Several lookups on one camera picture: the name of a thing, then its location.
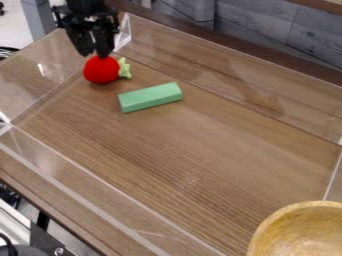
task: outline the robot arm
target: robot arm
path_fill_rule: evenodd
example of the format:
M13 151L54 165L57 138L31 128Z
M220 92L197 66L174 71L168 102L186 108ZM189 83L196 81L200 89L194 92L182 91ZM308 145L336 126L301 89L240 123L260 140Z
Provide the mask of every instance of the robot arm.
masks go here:
M53 12L79 53L86 57L97 51L105 59L116 48L118 10L110 9L105 0L67 0L67 5L53 7Z

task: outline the green block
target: green block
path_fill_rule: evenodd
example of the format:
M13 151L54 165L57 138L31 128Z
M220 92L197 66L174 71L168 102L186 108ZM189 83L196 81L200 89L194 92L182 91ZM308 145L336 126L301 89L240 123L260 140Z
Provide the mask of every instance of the green block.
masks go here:
M152 108L162 104L182 100L184 93L177 82L162 84L120 95L120 102L125 113Z

